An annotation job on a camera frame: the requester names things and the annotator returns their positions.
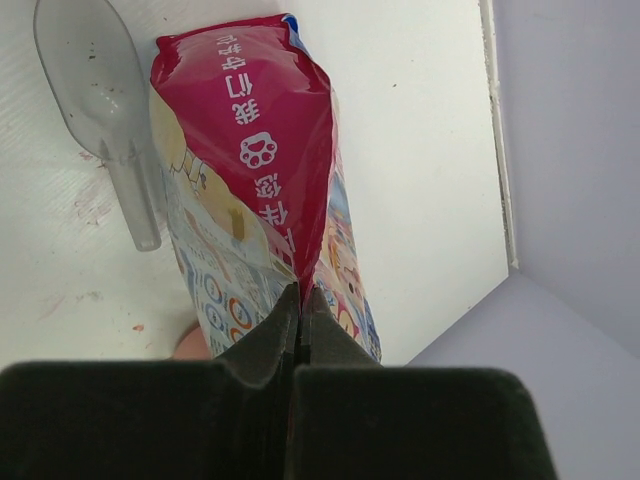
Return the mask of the clear plastic scoop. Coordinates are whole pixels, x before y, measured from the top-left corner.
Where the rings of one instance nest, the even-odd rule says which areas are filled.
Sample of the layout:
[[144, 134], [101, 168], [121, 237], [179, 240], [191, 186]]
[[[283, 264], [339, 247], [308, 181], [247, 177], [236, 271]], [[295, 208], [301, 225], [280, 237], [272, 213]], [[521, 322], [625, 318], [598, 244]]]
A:
[[39, 1], [33, 33], [69, 133], [106, 166], [136, 248], [158, 249], [147, 93], [123, 20], [108, 1]]

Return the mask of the pet food bag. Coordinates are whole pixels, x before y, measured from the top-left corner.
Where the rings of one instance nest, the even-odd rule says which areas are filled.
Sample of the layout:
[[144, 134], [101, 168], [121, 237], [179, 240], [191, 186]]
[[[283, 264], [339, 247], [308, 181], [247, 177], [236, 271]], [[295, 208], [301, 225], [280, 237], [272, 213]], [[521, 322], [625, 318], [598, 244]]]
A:
[[158, 38], [153, 140], [168, 228], [211, 357], [254, 330], [285, 288], [314, 290], [373, 359], [330, 78], [290, 14]]

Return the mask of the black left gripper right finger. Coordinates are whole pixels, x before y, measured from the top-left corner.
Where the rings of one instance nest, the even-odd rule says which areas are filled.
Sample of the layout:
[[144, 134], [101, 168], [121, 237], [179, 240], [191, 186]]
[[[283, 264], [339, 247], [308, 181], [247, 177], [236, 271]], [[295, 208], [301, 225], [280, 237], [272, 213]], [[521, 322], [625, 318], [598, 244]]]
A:
[[294, 374], [297, 479], [554, 479], [533, 399], [493, 368], [383, 367], [320, 290]]

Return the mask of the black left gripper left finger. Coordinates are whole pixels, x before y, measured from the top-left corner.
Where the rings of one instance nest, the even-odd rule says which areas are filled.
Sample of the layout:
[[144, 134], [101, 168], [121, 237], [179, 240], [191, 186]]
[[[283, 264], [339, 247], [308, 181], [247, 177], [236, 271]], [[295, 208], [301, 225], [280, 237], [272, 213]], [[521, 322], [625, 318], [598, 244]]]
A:
[[213, 360], [34, 361], [1, 374], [5, 479], [280, 479], [299, 290]]

